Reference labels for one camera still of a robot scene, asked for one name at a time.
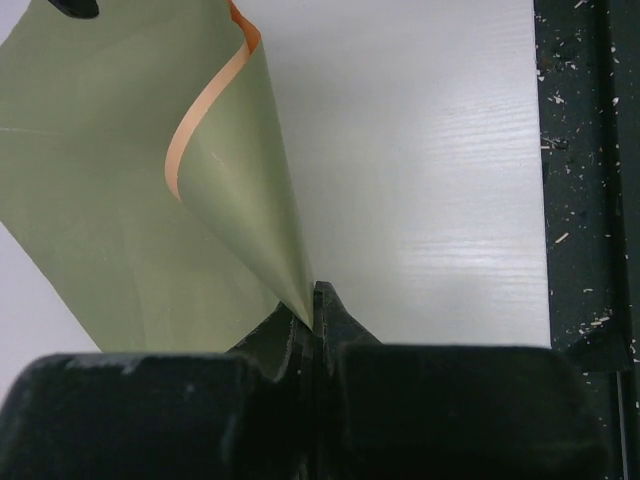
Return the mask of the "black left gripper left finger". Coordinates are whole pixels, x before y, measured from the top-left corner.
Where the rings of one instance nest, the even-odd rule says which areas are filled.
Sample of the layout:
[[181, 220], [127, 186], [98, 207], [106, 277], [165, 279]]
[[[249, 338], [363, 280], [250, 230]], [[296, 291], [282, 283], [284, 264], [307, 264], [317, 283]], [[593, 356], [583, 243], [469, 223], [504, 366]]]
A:
[[299, 479], [314, 337], [280, 306], [225, 353], [68, 353], [1, 409], [5, 479]]

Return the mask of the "green wrapping paper sheet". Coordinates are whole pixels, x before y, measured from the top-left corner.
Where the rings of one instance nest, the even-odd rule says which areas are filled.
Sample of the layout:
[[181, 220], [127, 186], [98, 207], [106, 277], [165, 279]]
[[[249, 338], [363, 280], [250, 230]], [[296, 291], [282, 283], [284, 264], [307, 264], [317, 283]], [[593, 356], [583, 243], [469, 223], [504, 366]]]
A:
[[313, 281], [264, 46], [230, 1], [32, 1], [1, 220], [104, 351], [223, 351]]

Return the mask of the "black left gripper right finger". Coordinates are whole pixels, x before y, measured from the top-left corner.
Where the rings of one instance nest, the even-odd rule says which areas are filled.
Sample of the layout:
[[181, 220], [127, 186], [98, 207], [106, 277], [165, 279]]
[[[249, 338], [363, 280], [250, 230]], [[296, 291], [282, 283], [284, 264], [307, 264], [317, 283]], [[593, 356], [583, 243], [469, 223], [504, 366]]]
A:
[[599, 479], [609, 449], [557, 351], [378, 341], [314, 292], [319, 479]]

